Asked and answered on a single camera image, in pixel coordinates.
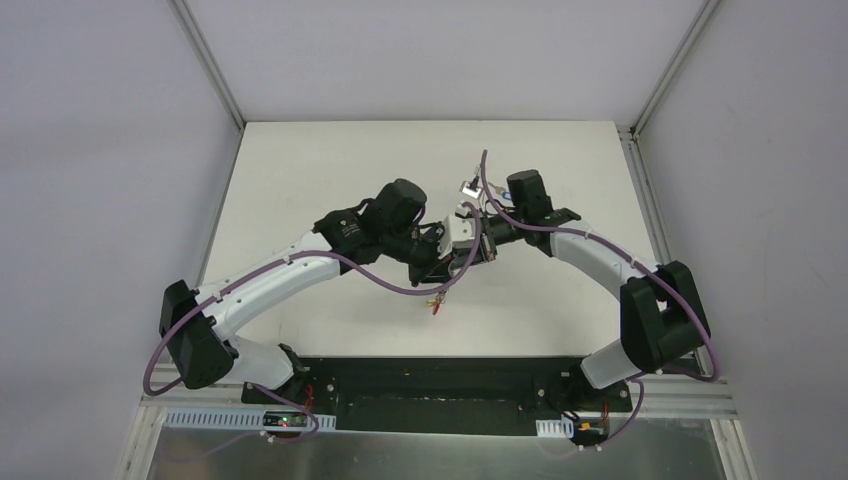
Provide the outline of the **grey red keyring holder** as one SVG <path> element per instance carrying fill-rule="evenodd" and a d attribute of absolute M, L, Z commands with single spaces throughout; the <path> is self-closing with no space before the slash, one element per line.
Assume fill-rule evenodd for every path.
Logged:
<path fill-rule="evenodd" d="M 432 299 L 427 301 L 426 306 L 430 309 L 433 316 L 440 312 L 442 305 L 445 303 L 446 294 L 446 290 L 440 291 Z"/>

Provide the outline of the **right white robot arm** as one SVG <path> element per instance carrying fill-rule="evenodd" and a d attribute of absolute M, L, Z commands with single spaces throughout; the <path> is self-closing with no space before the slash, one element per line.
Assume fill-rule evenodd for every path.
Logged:
<path fill-rule="evenodd" d="M 523 240 L 549 258 L 587 275 L 619 303 L 619 335 L 570 371 L 569 400 L 595 408 L 614 383 L 652 374 L 710 343 L 710 331 L 691 270 L 679 261 L 638 260 L 603 236 L 575 212 L 556 209 L 538 171 L 507 179 L 511 208 L 495 198 L 485 169 L 475 179 L 496 214 L 496 244 Z"/>

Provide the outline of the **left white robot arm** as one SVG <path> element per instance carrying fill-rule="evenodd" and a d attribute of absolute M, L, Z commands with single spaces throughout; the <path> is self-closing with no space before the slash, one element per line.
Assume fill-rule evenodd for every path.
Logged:
<path fill-rule="evenodd" d="M 328 212 L 281 251 L 218 281 L 191 287 L 184 280 L 163 293 L 160 343 L 151 360 L 169 354 L 178 376 L 169 389 L 207 388 L 230 377 L 260 385 L 281 404 L 305 390 L 296 356 L 285 346 L 242 338 L 256 317 L 319 283 L 356 271 L 408 296 L 437 296 L 470 268 L 481 241 L 471 203 L 440 222 L 426 223 L 427 196 L 396 179 L 372 198 Z"/>

